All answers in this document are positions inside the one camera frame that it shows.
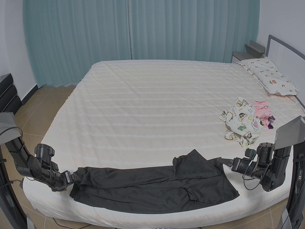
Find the pink clothing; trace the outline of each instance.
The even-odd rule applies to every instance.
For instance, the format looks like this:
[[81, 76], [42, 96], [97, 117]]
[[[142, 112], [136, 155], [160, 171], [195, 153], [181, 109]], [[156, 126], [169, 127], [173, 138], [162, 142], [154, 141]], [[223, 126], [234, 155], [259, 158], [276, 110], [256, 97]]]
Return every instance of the pink clothing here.
[[266, 101], [255, 101], [252, 106], [256, 109], [254, 116], [260, 118], [261, 122], [267, 127], [270, 123], [270, 118], [273, 116], [270, 107], [266, 104]]

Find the wall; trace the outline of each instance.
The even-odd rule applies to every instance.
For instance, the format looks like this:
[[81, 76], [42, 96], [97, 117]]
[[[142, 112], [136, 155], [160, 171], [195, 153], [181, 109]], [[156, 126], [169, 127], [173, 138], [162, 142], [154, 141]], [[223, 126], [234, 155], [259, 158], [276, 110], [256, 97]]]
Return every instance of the wall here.
[[305, 54], [305, 0], [260, 0], [257, 43], [267, 47], [269, 34]]
[[0, 0], [0, 75], [11, 73], [23, 99], [36, 85], [23, 30], [23, 0]]

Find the tiled floor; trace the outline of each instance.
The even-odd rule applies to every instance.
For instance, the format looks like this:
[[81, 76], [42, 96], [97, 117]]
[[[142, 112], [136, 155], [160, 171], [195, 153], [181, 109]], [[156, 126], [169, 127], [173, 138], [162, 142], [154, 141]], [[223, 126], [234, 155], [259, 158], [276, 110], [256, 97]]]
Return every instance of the tiled floor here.
[[[68, 87], [48, 87], [44, 86], [40, 88], [25, 104], [22, 106], [19, 111], [16, 113], [15, 118], [17, 125], [22, 128], [24, 132], [23, 140], [26, 143], [29, 151], [34, 154], [35, 146], [40, 143], [50, 127], [53, 118], [64, 104], [68, 96], [71, 94], [75, 86]], [[3, 157], [7, 157], [6, 169], [9, 174], [9, 178], [13, 179], [22, 179], [22, 176], [18, 174], [15, 169], [13, 159], [9, 155], [6, 147], [2, 146]], [[29, 214], [30, 218], [34, 222], [37, 229], [59, 229], [55, 224], [52, 218], [46, 217], [38, 210], [34, 209], [31, 203], [25, 197], [23, 190], [19, 187], [18, 183], [13, 184], [13, 189], [16, 193], [16, 196], [24, 209], [25, 213]], [[286, 204], [287, 200], [284, 199], [282, 202], [271, 206], [270, 208], [261, 211], [255, 215], [245, 217], [243, 219], [231, 221], [228, 223], [223, 223], [214, 226], [202, 227], [203, 229], [275, 229], [282, 210]], [[4, 219], [3, 212], [0, 210], [0, 221], [1, 229], [11, 229], [9, 223], [6, 223]], [[86, 224], [77, 223], [65, 220], [57, 220], [61, 225], [79, 228]], [[88, 229], [102, 229], [104, 227], [90, 226]]]

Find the teal curtain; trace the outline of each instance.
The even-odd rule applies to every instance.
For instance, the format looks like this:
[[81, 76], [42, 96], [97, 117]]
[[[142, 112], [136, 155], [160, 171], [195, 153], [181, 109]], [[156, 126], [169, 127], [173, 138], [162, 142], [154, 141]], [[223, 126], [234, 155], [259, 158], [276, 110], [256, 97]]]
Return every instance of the teal curtain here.
[[128, 0], [24, 0], [38, 87], [80, 81], [102, 60], [131, 59]]
[[260, 0], [130, 0], [132, 59], [231, 62], [256, 41]]

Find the bed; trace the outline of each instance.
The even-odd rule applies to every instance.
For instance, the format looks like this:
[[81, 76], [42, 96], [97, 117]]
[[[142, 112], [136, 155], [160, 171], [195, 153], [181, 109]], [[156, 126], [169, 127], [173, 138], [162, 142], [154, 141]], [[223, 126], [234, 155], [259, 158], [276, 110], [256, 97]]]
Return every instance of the bed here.
[[[272, 36], [266, 54], [291, 78], [300, 90], [299, 100], [305, 103], [301, 88], [305, 56]], [[274, 129], [265, 129], [256, 143], [274, 142], [278, 127], [304, 116], [295, 97], [267, 93], [257, 78], [237, 63], [104, 61], [94, 64], [76, 86], [42, 143], [55, 149], [52, 160], [59, 170], [71, 173], [85, 166], [119, 169], [167, 166], [172, 165], [173, 157], [193, 149], [206, 159], [243, 157], [241, 146], [224, 138], [226, 125], [219, 120], [223, 110], [237, 97], [250, 102], [267, 100], [276, 118]], [[171, 214], [131, 214], [90, 207], [69, 197], [72, 186], [65, 192], [52, 192], [48, 186], [27, 179], [24, 192], [33, 207], [47, 216], [122, 229], [219, 224], [257, 213], [288, 197], [291, 159], [284, 184], [268, 193], [261, 186], [246, 190], [240, 174], [229, 167], [224, 170], [238, 190], [238, 198]], [[247, 186], [254, 187], [257, 182], [247, 181]]]

